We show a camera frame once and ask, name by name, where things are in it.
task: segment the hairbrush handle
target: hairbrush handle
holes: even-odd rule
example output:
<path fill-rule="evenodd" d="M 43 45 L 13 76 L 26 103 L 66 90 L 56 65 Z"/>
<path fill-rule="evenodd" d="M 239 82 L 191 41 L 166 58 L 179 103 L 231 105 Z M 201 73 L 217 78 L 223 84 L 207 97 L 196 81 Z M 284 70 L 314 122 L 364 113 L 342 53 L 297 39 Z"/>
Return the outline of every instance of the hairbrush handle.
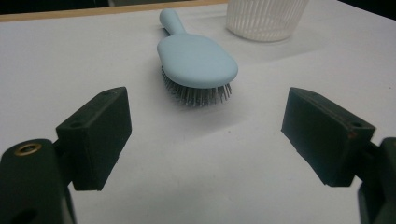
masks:
<path fill-rule="evenodd" d="M 161 11 L 160 22 L 170 35 L 181 35 L 187 33 L 180 21 L 180 18 L 172 8 L 166 8 Z"/>

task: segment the hairbrush bristles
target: hairbrush bristles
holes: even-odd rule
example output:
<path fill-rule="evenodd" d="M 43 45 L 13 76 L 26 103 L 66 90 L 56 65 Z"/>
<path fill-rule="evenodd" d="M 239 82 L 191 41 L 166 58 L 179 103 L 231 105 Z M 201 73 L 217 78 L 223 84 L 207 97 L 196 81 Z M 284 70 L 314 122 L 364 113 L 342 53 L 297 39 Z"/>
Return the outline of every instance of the hairbrush bristles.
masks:
<path fill-rule="evenodd" d="M 227 100 L 228 98 L 230 98 L 231 95 L 231 86 L 229 83 L 216 88 L 191 88 L 179 85 L 176 82 L 172 81 L 169 77 L 166 76 L 164 71 L 163 80 L 165 82 L 166 89 L 172 92 L 172 94 L 174 94 L 176 98 L 185 105 L 203 106 L 216 104 L 217 101 L 223 103 L 223 99 Z"/>

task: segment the translucent plastic cup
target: translucent plastic cup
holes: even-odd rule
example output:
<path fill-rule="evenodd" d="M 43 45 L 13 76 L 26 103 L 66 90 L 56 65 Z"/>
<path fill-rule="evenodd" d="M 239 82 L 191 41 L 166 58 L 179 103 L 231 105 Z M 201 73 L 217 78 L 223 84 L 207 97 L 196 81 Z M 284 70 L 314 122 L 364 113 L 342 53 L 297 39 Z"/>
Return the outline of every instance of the translucent plastic cup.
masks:
<path fill-rule="evenodd" d="M 226 26 L 257 41 L 278 41 L 294 32 L 308 0 L 229 0 Z"/>

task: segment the table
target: table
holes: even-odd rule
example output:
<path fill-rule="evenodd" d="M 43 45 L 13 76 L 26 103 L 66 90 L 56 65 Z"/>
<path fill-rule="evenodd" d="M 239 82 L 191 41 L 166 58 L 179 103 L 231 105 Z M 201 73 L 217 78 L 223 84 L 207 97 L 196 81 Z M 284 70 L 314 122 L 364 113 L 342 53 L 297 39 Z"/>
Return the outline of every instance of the table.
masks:
<path fill-rule="evenodd" d="M 396 22 L 311 0 L 291 38 L 260 43 L 225 29 L 226 7 L 177 9 L 189 33 L 239 65 L 231 99 L 202 108 L 179 105 L 163 85 L 158 8 L 1 22 L 0 152 L 55 141 L 95 94 L 125 86 L 132 136 L 103 191 L 70 188 L 78 223 L 360 223 L 359 179 L 323 186 L 280 128 L 298 87 L 374 124 L 375 144 L 396 136 Z"/>

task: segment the paddle brush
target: paddle brush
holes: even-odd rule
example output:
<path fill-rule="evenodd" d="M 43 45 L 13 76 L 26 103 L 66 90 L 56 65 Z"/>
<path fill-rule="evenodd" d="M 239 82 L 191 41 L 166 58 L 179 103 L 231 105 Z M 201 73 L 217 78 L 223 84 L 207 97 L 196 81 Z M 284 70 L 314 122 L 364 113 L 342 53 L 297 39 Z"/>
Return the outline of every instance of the paddle brush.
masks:
<path fill-rule="evenodd" d="M 170 34 L 157 46 L 167 89 L 186 105 L 227 100 L 238 73 L 235 60 L 213 40 L 188 34 L 173 9 L 164 9 L 160 21 Z"/>

